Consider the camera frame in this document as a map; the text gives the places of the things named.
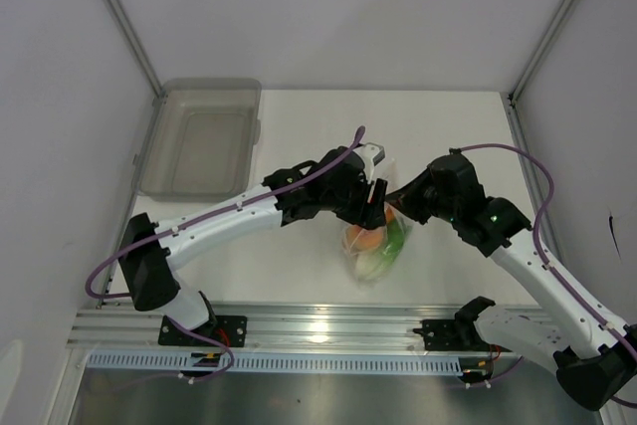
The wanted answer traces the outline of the orange fruit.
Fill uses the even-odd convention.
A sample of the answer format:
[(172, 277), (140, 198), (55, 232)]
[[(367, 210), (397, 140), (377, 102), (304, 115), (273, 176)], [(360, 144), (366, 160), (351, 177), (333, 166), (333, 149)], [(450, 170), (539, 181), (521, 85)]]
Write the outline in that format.
[(388, 208), (385, 210), (385, 220), (386, 220), (386, 223), (387, 223), (387, 224), (389, 224), (389, 223), (391, 223), (392, 221), (394, 221), (395, 219), (396, 219), (396, 216), (395, 216), (395, 214), (394, 214), (394, 210), (393, 210), (391, 207), (388, 207)]

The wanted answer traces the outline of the green plastic lettuce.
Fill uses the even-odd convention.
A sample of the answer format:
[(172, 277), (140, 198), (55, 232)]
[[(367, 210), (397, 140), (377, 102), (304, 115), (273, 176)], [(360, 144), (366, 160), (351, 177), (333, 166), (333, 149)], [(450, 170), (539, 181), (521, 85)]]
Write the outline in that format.
[(405, 246), (411, 229), (410, 224), (400, 219), (395, 219), (387, 224), (384, 242), (375, 253), (376, 273), (379, 277), (392, 269)]

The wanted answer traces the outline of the peach fruit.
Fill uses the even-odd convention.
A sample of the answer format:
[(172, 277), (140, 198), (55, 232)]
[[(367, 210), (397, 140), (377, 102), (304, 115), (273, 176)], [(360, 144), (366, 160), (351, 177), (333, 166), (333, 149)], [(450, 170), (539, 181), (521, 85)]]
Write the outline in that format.
[(345, 246), (349, 250), (373, 251), (381, 247), (384, 242), (385, 230), (383, 228), (366, 230), (351, 225), (345, 231)]

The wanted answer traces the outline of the clear zip top bag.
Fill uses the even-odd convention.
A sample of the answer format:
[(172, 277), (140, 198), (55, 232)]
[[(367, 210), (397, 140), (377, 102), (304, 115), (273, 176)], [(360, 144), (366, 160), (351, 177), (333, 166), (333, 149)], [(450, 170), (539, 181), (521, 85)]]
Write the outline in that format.
[(366, 230), (345, 224), (340, 234), (341, 249), (352, 278), (361, 287), (382, 281), (393, 269), (411, 235), (413, 222), (384, 203), (385, 225)]

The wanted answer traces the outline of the small garlic bulb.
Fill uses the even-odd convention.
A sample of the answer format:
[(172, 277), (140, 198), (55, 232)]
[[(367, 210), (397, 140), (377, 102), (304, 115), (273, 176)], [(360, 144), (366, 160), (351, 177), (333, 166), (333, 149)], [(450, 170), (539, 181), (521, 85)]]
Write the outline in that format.
[(359, 255), (354, 263), (354, 274), (359, 281), (368, 282), (376, 280), (383, 272), (383, 265), (376, 255)]

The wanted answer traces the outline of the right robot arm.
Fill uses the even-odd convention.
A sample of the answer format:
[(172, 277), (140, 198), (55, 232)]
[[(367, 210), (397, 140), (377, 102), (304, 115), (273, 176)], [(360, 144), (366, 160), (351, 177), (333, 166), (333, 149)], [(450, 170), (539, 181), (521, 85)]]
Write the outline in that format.
[(484, 191), (461, 152), (433, 160), (414, 180), (388, 194), (411, 220), (451, 225), (462, 241), (511, 275), (547, 313), (550, 327), (516, 317), (485, 298), (454, 325), (466, 348), (500, 345), (555, 375), (578, 405), (598, 411), (636, 375), (636, 327), (590, 293), (544, 246), (511, 201)]

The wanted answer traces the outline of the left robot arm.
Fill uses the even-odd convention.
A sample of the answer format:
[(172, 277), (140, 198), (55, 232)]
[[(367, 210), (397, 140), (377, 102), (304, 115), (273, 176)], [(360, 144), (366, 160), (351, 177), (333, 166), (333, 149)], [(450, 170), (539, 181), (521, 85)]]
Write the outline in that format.
[(387, 183), (374, 169), (384, 158), (383, 147), (374, 143), (341, 146), (319, 161), (279, 169), (200, 214), (159, 222), (146, 213), (133, 216), (118, 263), (134, 309), (159, 312), (181, 325), (191, 343), (208, 343), (216, 332), (212, 307), (203, 292), (179, 283), (178, 271), (215, 246), (321, 212), (367, 230), (383, 226)]

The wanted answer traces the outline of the clear plastic container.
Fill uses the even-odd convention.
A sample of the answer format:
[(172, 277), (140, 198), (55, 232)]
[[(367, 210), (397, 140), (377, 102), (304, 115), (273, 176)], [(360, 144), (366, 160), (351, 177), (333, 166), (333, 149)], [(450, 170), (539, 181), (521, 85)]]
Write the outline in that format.
[(163, 89), (137, 192), (155, 201), (215, 203), (246, 190), (261, 130), (261, 83), (178, 78)]

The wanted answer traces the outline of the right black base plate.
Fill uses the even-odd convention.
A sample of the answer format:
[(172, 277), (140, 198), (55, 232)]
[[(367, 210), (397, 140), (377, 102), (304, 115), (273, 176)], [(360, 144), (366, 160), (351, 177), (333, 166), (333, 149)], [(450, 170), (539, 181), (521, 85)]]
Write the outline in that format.
[(487, 344), (472, 322), (456, 319), (423, 319), (411, 332), (420, 336), (427, 351), (510, 352), (499, 344)]

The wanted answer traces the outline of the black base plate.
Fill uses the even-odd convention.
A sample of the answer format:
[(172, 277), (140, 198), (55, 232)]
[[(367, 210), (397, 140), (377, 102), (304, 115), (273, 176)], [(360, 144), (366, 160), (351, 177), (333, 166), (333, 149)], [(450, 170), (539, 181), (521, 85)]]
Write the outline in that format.
[(420, 336), (427, 351), (510, 352), (499, 344), (487, 344), (472, 322), (456, 319), (423, 319), (411, 332)]
[[(242, 348), (248, 331), (248, 318), (245, 316), (217, 316), (213, 326), (206, 323), (194, 330), (194, 333), (214, 339), (229, 347)], [(158, 335), (158, 344), (163, 346), (208, 346), (209, 342), (180, 331), (168, 318), (163, 318)]]

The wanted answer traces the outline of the aluminium mounting rail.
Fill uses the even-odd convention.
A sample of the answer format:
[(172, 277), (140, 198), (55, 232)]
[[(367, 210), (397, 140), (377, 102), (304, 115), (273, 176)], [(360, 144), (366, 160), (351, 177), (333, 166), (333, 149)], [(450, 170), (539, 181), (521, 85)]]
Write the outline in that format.
[[(396, 354), (424, 349), (413, 329), (424, 319), (451, 319), (454, 306), (362, 306), (215, 304), (220, 316), (244, 316), (245, 351)], [(162, 316), (130, 304), (107, 304), (77, 312), (68, 348), (155, 349)]]

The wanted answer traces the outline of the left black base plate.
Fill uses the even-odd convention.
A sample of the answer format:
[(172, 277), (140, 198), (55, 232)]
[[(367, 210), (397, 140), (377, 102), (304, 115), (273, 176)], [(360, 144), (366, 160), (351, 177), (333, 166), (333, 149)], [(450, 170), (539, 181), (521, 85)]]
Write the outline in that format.
[[(213, 326), (206, 323), (194, 330), (194, 333), (214, 339), (229, 347), (242, 348), (248, 331), (248, 318), (245, 316), (217, 316)], [(209, 342), (180, 331), (168, 318), (163, 318), (158, 335), (158, 344), (163, 346), (208, 346)]]

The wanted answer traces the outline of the right aluminium frame post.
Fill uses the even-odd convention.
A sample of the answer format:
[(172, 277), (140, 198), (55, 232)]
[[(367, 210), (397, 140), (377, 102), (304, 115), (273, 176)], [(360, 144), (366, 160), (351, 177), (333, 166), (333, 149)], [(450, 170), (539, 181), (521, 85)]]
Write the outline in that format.
[(538, 41), (534, 44), (530, 56), (508, 94), (512, 107), (516, 107), (522, 99), (526, 89), (530, 86), (531, 81), (549, 55), (579, 1), (559, 0), (557, 2)]

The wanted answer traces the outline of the aluminium frame post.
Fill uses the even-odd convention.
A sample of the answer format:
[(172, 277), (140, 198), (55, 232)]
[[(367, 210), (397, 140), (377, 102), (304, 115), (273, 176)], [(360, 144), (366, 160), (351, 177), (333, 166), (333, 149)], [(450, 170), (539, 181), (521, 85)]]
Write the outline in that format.
[(103, 0), (103, 2), (150, 90), (156, 98), (160, 98), (163, 92), (162, 83), (129, 18), (125, 6), (121, 0)]
[(512, 107), (516, 107), (522, 99), (526, 89), (530, 86), (531, 81), (549, 55), (579, 1), (559, 0), (557, 2), (538, 41), (534, 44), (530, 56), (508, 94)]

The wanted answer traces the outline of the left aluminium frame post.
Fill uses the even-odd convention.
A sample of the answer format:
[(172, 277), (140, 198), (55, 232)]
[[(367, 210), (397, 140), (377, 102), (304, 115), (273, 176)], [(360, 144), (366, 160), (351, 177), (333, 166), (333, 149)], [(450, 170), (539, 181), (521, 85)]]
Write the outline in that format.
[(163, 92), (162, 83), (129, 18), (125, 6), (121, 0), (103, 0), (103, 2), (150, 90), (156, 98), (160, 98)]

